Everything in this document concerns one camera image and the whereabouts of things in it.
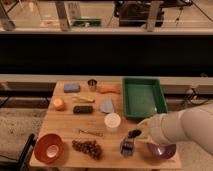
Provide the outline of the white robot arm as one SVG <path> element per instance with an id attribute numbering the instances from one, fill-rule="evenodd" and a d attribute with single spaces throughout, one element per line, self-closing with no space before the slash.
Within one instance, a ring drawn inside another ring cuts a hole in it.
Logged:
<path id="1" fill-rule="evenodd" d="M 213 156 L 213 103 L 144 119 L 128 138 L 160 146 L 193 141 Z"/>

